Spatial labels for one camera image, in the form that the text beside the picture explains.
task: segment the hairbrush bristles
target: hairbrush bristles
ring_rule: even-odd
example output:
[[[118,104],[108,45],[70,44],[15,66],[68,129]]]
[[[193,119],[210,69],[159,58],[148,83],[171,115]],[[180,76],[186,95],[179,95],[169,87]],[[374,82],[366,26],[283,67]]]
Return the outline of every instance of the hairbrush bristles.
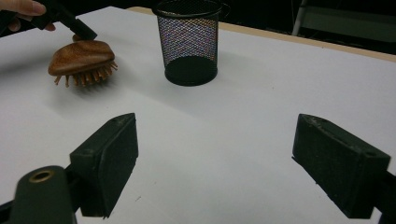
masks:
[[[107,79],[117,70],[115,55],[110,46],[102,41],[81,40],[58,49],[49,64],[49,74],[55,76],[58,85],[62,77],[69,87],[72,77],[76,86],[93,84]]]

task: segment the table surface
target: table surface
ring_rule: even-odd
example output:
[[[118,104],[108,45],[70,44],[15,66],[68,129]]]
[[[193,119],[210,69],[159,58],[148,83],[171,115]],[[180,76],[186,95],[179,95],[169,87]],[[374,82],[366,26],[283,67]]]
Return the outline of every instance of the table surface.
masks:
[[[0,39],[0,203],[23,175],[65,167],[106,121],[135,112],[140,156],[113,214],[78,223],[377,223],[376,210],[347,219],[291,151],[304,113],[395,157],[395,62],[221,29],[218,76],[180,87],[164,77],[154,16],[108,7],[79,18],[116,54],[102,85],[53,84],[52,54],[72,37],[59,23]]]

